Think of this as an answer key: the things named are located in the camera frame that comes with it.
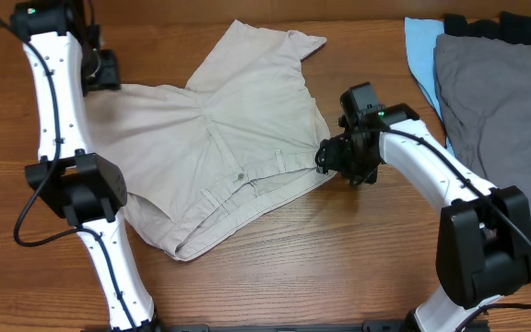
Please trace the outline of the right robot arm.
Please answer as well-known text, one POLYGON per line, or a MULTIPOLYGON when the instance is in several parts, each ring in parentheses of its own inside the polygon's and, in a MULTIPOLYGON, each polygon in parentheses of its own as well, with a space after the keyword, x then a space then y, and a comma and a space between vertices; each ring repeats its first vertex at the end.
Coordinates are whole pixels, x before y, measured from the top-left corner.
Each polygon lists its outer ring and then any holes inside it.
POLYGON ((499 188, 445 150, 405 103, 386 107, 370 83, 340 97, 343 133, 321 142, 319 173, 374 184, 388 164, 440 217, 431 297, 403 319, 367 320, 364 331, 487 331, 495 309, 531 310, 531 213, 516 186, 499 188))

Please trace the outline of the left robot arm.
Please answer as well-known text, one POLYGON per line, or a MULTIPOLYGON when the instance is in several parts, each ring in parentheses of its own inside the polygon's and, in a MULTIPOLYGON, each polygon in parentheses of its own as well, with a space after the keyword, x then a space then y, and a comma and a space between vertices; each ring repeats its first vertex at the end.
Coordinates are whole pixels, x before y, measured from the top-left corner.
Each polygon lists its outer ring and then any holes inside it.
POLYGON ((85 98, 121 87, 117 59, 101 47, 100 27, 83 1, 18 3, 11 31, 31 67, 40 120, 38 161, 25 169, 34 194, 68 223, 86 246, 103 289, 112 331, 161 331, 152 297, 138 273, 122 208, 120 169, 96 153, 85 98))

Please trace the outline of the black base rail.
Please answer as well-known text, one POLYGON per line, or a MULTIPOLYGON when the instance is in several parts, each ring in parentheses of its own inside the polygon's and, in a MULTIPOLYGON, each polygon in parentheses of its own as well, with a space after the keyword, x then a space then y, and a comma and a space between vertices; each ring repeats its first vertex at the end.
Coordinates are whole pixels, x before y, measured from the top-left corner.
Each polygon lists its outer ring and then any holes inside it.
POLYGON ((168 332, 405 332, 402 320, 367 320, 360 324, 294 326, 168 326, 168 332))

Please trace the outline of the beige shorts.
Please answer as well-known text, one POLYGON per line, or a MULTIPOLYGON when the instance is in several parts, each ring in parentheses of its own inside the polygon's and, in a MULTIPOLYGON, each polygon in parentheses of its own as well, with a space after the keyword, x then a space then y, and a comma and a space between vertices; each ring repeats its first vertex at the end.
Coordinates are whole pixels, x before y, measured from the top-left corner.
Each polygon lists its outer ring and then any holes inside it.
POLYGON ((233 22, 183 88, 125 84, 85 100, 95 150, 124 175, 126 220, 191 261, 327 181, 330 136, 302 61, 325 38, 233 22))

